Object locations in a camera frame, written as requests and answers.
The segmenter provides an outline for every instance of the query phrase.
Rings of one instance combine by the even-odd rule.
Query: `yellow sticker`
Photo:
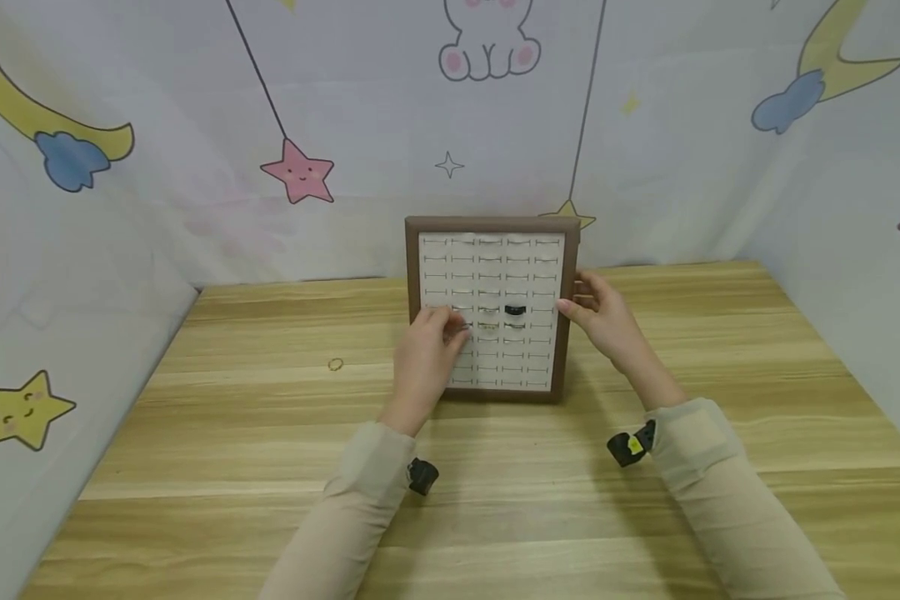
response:
[[[635,437],[631,437],[627,440],[627,448],[629,448],[629,451],[633,454],[643,453],[643,444]]]

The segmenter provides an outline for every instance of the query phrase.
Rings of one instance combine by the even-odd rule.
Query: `hanging string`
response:
[[[276,106],[273,103],[273,98],[269,95],[269,88],[267,87],[267,82],[264,81],[264,76],[260,72],[260,66],[257,64],[257,59],[253,57],[253,50],[250,50],[250,42],[247,40],[247,34],[243,33],[243,27],[240,25],[240,19],[237,19],[237,12],[233,10],[233,2],[227,0],[227,8],[230,8],[230,17],[233,18],[233,24],[237,26],[237,32],[240,33],[240,38],[243,40],[243,46],[247,49],[247,56],[250,57],[250,63],[253,63],[253,70],[257,72],[257,78],[260,80],[260,84],[262,88],[264,88],[264,94],[267,95],[267,102],[269,106],[271,106],[271,110],[273,112],[273,118],[276,119],[276,124],[280,127],[280,133],[283,133],[283,138],[287,138],[287,130],[283,128],[283,121],[280,120],[280,115],[276,112]]]
[[[603,14],[607,12],[607,0],[600,7],[600,20],[597,21],[597,42],[593,46],[593,62],[590,64],[590,83],[587,84],[587,100],[583,101],[583,119],[580,122],[580,138],[577,140],[577,157],[572,160],[572,176],[570,176],[570,193],[567,200],[573,200],[573,188],[577,184],[577,167],[580,166],[580,152],[583,150],[583,131],[587,130],[587,113],[590,110],[590,95],[593,93],[593,76],[597,71],[597,55],[600,54],[600,37],[603,34]]]

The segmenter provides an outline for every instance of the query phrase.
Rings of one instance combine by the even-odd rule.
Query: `sleeve cuff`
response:
[[[378,422],[364,423],[343,449],[340,468],[323,490],[324,497],[360,493],[378,506],[399,506],[410,475],[417,441]]]
[[[733,456],[746,456],[733,425],[708,398],[647,412],[657,422],[651,454],[671,490],[703,479],[710,467]]]

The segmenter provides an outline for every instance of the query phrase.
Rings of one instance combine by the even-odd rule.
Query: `wooden table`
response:
[[[900,599],[900,435],[770,276],[606,274],[850,598]],[[206,290],[22,598],[254,598],[387,397],[406,304],[400,279]],[[440,478],[407,495],[360,598],[720,598],[652,461],[604,448],[641,423],[626,380],[576,328],[568,368],[563,405],[438,407],[419,454]]]

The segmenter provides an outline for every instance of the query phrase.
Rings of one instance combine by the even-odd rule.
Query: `forearm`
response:
[[[846,598],[712,400],[647,413],[653,461],[730,598]]]
[[[354,598],[407,491],[416,443],[381,423],[357,430],[341,467],[276,562],[261,600]]]
[[[644,352],[635,355],[621,365],[620,370],[640,398],[645,411],[657,410],[666,406],[677,406],[688,401],[688,395],[680,387],[668,368],[663,365],[650,345]]]

